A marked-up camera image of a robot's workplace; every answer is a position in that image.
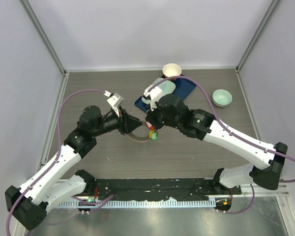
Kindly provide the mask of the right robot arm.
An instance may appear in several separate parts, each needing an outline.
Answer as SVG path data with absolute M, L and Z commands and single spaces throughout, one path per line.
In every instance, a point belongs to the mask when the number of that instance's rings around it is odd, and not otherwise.
M 287 145 L 273 145 L 245 135 L 211 113 L 189 109 L 173 94 L 161 97 L 156 107 L 148 111 L 146 121 L 156 129 L 168 126 L 189 138 L 216 144 L 249 162 L 235 168 L 218 169 L 212 182 L 217 194 L 224 194 L 237 185 L 252 183 L 267 190 L 278 188 L 285 159 L 275 152 L 285 154 Z

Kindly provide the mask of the green key tag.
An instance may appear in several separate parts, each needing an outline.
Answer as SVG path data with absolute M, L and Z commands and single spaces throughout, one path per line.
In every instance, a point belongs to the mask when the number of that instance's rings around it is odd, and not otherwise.
M 156 134 L 156 133 L 152 133 L 152 134 L 151 134 L 151 139 L 152 139 L 153 141 L 157 140 L 157 134 Z

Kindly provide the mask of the red key tag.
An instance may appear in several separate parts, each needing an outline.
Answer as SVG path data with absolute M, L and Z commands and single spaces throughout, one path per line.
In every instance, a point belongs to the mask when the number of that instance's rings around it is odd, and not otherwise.
M 154 130 L 154 129 L 155 129 L 155 127 L 154 127 L 152 124 L 150 124 L 150 123 L 147 123 L 147 127 L 148 127 L 150 130 Z

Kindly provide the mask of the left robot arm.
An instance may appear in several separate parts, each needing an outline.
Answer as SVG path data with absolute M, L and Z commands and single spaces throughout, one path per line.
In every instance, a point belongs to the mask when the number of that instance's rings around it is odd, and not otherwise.
M 60 144 L 54 157 L 21 186 L 12 185 L 6 189 L 4 195 L 9 212 L 6 233 L 10 235 L 11 218 L 31 231 L 43 222 L 56 204 L 66 198 L 80 193 L 90 196 L 95 190 L 95 178 L 84 170 L 78 171 L 63 184 L 54 184 L 96 146 L 96 137 L 114 130 L 126 135 L 142 125 L 142 121 L 123 108 L 112 108 L 105 115 L 97 106 L 84 108 L 77 127 Z

